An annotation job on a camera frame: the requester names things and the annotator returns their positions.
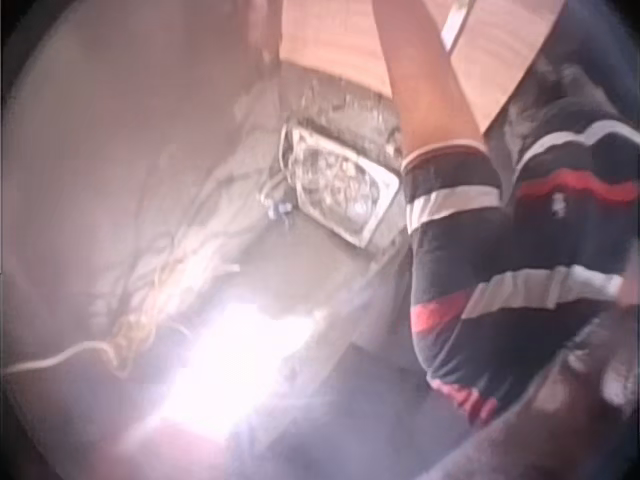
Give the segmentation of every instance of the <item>person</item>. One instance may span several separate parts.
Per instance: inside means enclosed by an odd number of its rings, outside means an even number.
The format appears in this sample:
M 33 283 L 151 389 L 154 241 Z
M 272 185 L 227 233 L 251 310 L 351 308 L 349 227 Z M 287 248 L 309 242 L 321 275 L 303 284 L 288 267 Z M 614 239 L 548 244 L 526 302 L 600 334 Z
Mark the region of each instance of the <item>person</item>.
M 580 68 L 539 62 L 532 93 L 507 112 L 514 180 L 503 204 L 428 9 L 421 0 L 372 2 L 406 154 L 413 343 L 429 384 L 486 425 L 536 397 L 525 396 L 534 378 L 562 363 L 563 347 L 622 295 L 638 249 L 640 134 Z M 637 291 L 637 280 L 624 289 Z M 637 296 L 624 303 L 637 322 Z M 637 342 L 629 349 L 637 359 Z M 626 368 L 635 368 L 625 377 L 635 390 L 622 403 L 637 405 L 637 361 Z M 545 375 L 538 383 L 563 385 L 574 399 L 557 374 Z M 525 478 L 491 478 L 516 477 Z

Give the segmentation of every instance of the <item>white cable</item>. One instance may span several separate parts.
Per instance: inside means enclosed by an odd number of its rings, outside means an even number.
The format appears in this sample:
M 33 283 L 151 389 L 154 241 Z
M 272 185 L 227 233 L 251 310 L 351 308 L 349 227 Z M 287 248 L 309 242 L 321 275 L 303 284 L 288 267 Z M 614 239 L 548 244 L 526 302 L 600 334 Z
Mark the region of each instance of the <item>white cable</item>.
M 2 375 L 10 375 L 12 373 L 27 372 L 31 370 L 43 370 L 45 368 L 51 368 L 60 363 L 68 360 L 74 355 L 83 352 L 85 350 L 101 350 L 109 356 L 109 360 L 113 365 L 116 365 L 116 355 L 113 348 L 106 343 L 100 341 L 86 341 L 80 342 L 72 347 L 67 348 L 65 351 L 42 360 L 30 360 L 27 362 L 20 362 L 2 369 Z

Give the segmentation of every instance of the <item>red stripe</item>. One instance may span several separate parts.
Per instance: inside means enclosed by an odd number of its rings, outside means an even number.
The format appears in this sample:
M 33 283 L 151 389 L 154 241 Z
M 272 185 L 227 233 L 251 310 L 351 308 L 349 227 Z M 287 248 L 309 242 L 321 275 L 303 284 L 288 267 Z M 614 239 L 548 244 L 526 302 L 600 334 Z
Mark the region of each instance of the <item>red stripe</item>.
M 411 307 L 411 331 L 432 332 L 462 314 L 472 290 L 452 293 L 429 303 Z
M 455 406 L 464 411 L 471 423 L 477 420 L 482 424 L 487 423 L 498 407 L 498 401 L 495 398 L 484 399 L 475 388 L 449 385 L 440 380 L 429 380 L 429 383 L 434 390 L 451 398 Z
M 554 189 L 563 187 L 569 190 L 586 190 L 605 202 L 631 202 L 640 196 L 636 182 L 624 182 L 610 185 L 595 177 L 591 172 L 580 172 L 561 168 L 547 178 L 524 182 L 517 196 L 540 197 L 548 195 Z

